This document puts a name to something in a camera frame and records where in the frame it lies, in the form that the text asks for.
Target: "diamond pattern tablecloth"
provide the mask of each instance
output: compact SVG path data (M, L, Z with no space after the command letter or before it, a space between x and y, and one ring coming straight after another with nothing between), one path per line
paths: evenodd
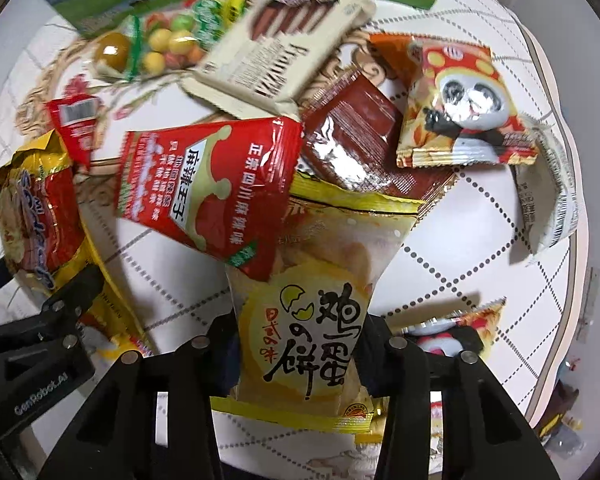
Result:
M554 124L554 134L579 168L543 54L496 0L437 0L429 12L378 2L373 20L345 40L334 66L355 63L403 107L405 89L366 46L365 34L377 31L489 45L518 110ZM41 102L60 96L68 84L100 84L88 76L76 78L85 73L85 45L57 17L22 53L0 96L0 165L23 143L23 135L44 130ZM214 112L184 95L177 79L102 89L109 113L95 153L94 173L100 176L78 189L81 212L109 272L160 351L203 333L216 314L231 309L222 264L112 214L111 175L124 131L192 123ZM436 302L466 308L506 297L488 365L531 420L544 409L558 350L573 333L586 262L586 215L577 237L536 259L530 257L522 227L508 167L458 170L458 182L409 234L382 276L370 311L398 319L404 310ZM377 460L377 453L357 449L349 435L288 430L222 413L215 413L214 421L223 460L272 478L364 478L372 475Z

